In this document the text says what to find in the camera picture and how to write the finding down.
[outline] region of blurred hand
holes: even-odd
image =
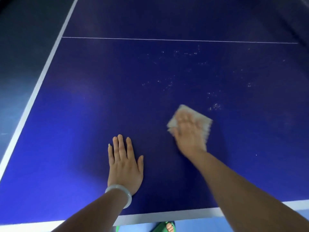
[[[194,120],[193,115],[188,111],[178,111],[175,115],[178,128],[173,129],[179,150],[189,160],[194,155],[206,151],[205,138],[202,124]]]
[[[127,188],[134,195],[143,181],[144,156],[135,160],[132,142],[127,138],[127,152],[122,135],[113,138],[113,148],[108,144],[109,176],[107,186],[118,184]]]

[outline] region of wipe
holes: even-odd
[[[205,141],[207,142],[208,135],[209,135],[210,128],[211,128],[212,119],[208,118],[207,116],[202,115],[201,113],[198,113],[197,111],[187,107],[186,105],[180,105],[175,113],[177,113],[180,110],[186,110],[190,112],[195,118],[195,120],[199,120],[201,122],[202,127],[203,127],[203,135],[205,137]],[[172,128],[178,127],[177,121],[175,119],[175,115],[173,115],[172,119],[168,122],[167,127],[168,127],[168,131],[173,135]]]

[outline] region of green sandal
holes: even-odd
[[[174,232],[176,232],[175,222],[160,222],[151,232],[168,232],[166,224],[171,223],[174,227]]]

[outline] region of forearm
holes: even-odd
[[[228,222],[240,231],[309,231],[298,213],[251,184],[209,153],[194,155],[192,163],[203,175]]]
[[[72,215],[53,232],[109,232],[127,201],[123,191],[110,190]]]

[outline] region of bracelet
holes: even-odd
[[[122,190],[123,192],[126,193],[126,195],[128,196],[128,202],[125,205],[124,209],[129,207],[131,202],[132,202],[132,195],[131,195],[130,191],[122,185],[111,185],[111,186],[106,188],[105,193],[112,190],[112,189],[119,189],[119,190]]]

